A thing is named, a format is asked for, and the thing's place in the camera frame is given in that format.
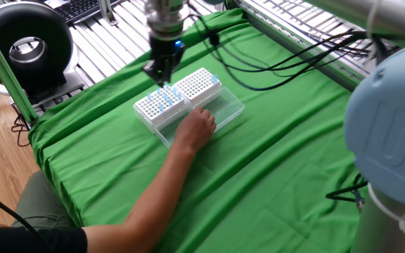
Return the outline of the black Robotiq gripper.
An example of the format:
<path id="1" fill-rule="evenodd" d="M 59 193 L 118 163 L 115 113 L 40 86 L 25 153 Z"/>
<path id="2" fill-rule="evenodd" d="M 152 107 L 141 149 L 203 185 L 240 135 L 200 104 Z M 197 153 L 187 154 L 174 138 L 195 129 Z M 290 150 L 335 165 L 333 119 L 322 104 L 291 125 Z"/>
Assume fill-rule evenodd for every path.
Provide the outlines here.
<path id="1" fill-rule="evenodd" d="M 141 69 L 156 84 L 163 87 L 171 82 L 174 68 L 181 62 L 185 43 L 178 39 L 160 40 L 155 37 L 150 38 L 151 55 L 150 59 Z"/>

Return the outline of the person's hand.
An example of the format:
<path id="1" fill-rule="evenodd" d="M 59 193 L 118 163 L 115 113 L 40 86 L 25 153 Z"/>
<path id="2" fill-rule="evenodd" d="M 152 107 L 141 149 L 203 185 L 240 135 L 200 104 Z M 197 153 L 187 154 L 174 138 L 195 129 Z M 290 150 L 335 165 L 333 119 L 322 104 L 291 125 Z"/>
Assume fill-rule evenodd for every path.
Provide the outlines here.
<path id="1" fill-rule="evenodd" d="M 213 136 L 217 124 L 211 112 L 196 107 L 179 124 L 174 142 L 183 150 L 197 153 Z"/>

